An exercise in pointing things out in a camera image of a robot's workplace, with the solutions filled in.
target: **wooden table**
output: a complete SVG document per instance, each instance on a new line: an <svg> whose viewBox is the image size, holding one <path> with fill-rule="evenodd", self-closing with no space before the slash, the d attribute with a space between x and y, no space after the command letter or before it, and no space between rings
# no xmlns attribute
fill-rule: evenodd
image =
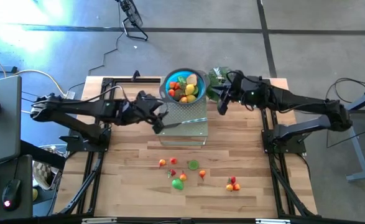
<svg viewBox="0 0 365 224"><path fill-rule="evenodd" d="M100 93L103 78L87 77L83 100ZM288 88L283 78L272 79L271 83ZM139 90L159 95L159 84L155 83L125 83L122 86L131 100ZM120 90L116 92L116 98L122 98ZM276 217L269 160L262 151L260 111L250 112L236 103L230 103L228 107L226 115L221 116L216 104L208 103L209 134L205 146L162 146L152 127L146 123L113 126L109 151L103 162L95 215ZM79 116L79 119L86 123L94 121L87 116ZM293 112L278 114L278 120L279 123L294 124L295 116ZM67 160L54 212L59 212L76 194L86 157L86 152L78 152ZM159 169L159 159L169 163L171 157L176 157L178 164L167 164ZM206 170L204 180L198 176L199 170L187 169L187 161L192 159L199 161L200 170ZM305 163L295 154L286 154L286 163L292 188L308 209L316 213ZM169 169L177 171L176 177L182 171L187 174L184 190L171 187L172 179L167 178ZM225 190L229 176L236 176L240 191ZM91 189L88 189L85 210L90 195ZM281 195L287 211L284 191Z"/></svg>

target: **fruit bowl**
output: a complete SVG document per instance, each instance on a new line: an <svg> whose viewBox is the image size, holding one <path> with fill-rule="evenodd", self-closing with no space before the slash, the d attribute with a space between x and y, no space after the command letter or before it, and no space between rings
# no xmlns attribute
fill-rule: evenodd
<svg viewBox="0 0 365 224"><path fill-rule="evenodd" d="M180 68L165 77L159 91L160 96L166 102L190 105L206 95L209 85L210 82L205 78L204 72Z"/></svg>

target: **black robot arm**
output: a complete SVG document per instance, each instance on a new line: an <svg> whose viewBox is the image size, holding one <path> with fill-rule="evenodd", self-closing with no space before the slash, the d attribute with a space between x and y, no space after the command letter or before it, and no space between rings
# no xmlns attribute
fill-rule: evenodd
<svg viewBox="0 0 365 224"><path fill-rule="evenodd" d="M53 121L66 126L82 135L91 143L101 142L104 129L96 124L86 124L67 114L93 116L104 123L118 126L145 121L152 125L155 133L161 132L166 113L155 114L161 106L158 99L144 91L140 91L134 101L128 99L80 101L67 100L53 93L38 98L32 105L30 117L35 121Z"/></svg>
<svg viewBox="0 0 365 224"><path fill-rule="evenodd" d="M263 80L261 77L246 77L239 70L229 72L227 81L223 85L212 88L219 96L218 112L222 115L228 109L230 101L253 108L268 108L280 113L300 110L322 114L317 119L303 123L290 126L276 125L272 137L275 142L285 142L293 136L321 129L345 131L352 126L348 111L339 100L322 100L294 95L288 90L272 86L269 80Z"/></svg>

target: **concrete floor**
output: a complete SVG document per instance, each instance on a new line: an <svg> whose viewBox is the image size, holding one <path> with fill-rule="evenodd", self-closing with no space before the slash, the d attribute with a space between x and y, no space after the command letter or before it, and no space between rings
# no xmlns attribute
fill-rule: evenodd
<svg viewBox="0 0 365 224"><path fill-rule="evenodd" d="M262 0L270 29L365 30L365 0ZM255 0L136 0L144 27L260 29ZM85 80L88 70L101 64L114 48L117 32L32 32L6 23L117 27L117 4L101 1L0 1L0 61L21 70L38 69L53 75L66 91ZM166 75L180 67L209 70L229 66L246 75L269 77L262 34L151 32L148 42L123 36L119 51L106 57L91 75ZM325 97L338 78L365 81L365 35L270 35L277 76L287 78L298 95ZM48 78L24 74L23 90L37 95L58 93ZM78 96L82 87L75 89ZM341 95L354 100L364 93L355 83L342 83ZM23 102L29 110L29 103ZM296 113L298 121L312 116ZM356 124L365 124L358 118ZM36 145L62 143L67 129L36 123L22 115L22 139ZM331 133L330 142L346 133ZM312 187L320 215L365 221L365 180L347 183L345 175L360 171L350 143L325 147L325 132L306 141ZM47 213L49 202L35 208Z"/></svg>

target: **blue bowl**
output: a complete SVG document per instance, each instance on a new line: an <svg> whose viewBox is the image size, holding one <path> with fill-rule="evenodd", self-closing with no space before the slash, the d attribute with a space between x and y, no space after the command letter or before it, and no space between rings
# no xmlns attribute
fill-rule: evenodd
<svg viewBox="0 0 365 224"><path fill-rule="evenodd" d="M168 94L168 90L170 89L170 82L177 82L178 77L188 78L191 74L195 74L198 77L197 87L199 88L199 94L198 94L196 100L193 102L190 102L190 103L180 103L178 101L175 101ZM197 102L198 100L200 100L202 97L204 97L206 95L206 89L209 84L210 83L204 77L203 72L195 71L195 70L192 70L189 68L181 68L181 69L177 69L177 70L170 72L165 77L165 80L164 80L162 86L160 87L160 96L162 97L163 100L165 100L167 102L178 103L181 105L189 105L189 104Z"/></svg>

